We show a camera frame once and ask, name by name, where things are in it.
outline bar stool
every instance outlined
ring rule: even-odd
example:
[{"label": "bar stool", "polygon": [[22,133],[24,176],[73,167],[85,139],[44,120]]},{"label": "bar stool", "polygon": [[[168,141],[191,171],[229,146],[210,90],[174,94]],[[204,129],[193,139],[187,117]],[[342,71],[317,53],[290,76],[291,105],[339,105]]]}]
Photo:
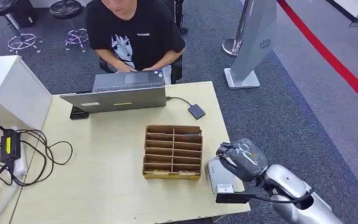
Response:
[{"label": "bar stool", "polygon": [[50,6],[50,14],[59,20],[69,20],[72,30],[65,37],[66,50],[70,50],[71,44],[79,44],[82,52],[86,52],[83,43],[89,39],[86,29],[77,29],[73,18],[82,13],[83,6],[75,0],[62,0]]},{"label": "bar stool", "polygon": [[34,34],[20,34],[12,23],[10,13],[13,12],[15,4],[15,0],[0,0],[0,16],[5,17],[7,24],[15,34],[15,36],[7,42],[7,46],[10,49],[9,51],[16,51],[16,54],[18,54],[19,50],[24,50],[32,46],[36,49],[37,53],[40,53],[41,50],[35,46],[36,39],[39,37]]}]

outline speaker grille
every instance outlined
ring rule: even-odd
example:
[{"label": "speaker grille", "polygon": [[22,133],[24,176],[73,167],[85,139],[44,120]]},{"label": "speaker grille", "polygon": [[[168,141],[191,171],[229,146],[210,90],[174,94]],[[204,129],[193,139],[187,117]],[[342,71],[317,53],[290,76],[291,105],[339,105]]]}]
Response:
[{"label": "speaker grille", "polygon": [[270,39],[264,39],[261,43],[260,43],[260,48],[261,49],[265,49],[267,47],[269,47],[271,45],[271,40]]}]

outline laptop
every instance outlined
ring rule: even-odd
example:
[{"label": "laptop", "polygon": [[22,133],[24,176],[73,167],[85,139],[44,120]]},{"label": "laptop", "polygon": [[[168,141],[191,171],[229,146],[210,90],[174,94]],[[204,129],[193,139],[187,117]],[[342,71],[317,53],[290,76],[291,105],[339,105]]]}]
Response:
[{"label": "laptop", "polygon": [[93,91],[60,96],[89,113],[166,105],[162,70],[96,75]]}]

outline man's hand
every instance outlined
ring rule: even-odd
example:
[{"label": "man's hand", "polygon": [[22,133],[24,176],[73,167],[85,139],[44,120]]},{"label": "man's hand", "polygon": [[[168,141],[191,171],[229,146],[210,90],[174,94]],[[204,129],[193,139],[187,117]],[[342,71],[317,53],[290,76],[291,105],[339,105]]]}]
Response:
[{"label": "man's hand", "polygon": [[130,72],[130,71],[137,71],[135,68],[127,65],[124,62],[121,63],[117,63],[117,65],[114,65],[114,67],[119,71],[119,72]]},{"label": "man's hand", "polygon": [[145,68],[142,71],[151,71],[151,70],[157,70],[157,68],[150,67],[150,68]]}]

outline laptop keyboard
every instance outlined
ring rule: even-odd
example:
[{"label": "laptop keyboard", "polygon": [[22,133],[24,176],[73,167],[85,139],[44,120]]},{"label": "laptop keyboard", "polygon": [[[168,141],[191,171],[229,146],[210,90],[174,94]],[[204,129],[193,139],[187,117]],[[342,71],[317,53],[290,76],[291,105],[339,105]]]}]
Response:
[{"label": "laptop keyboard", "polygon": [[103,87],[97,88],[97,92],[105,92],[105,91],[114,91],[114,90],[128,90],[128,89],[137,89],[142,87],[158,87],[161,86],[161,83],[149,83],[149,84],[136,84],[136,85],[125,85],[125,86],[111,86],[111,87]]}]

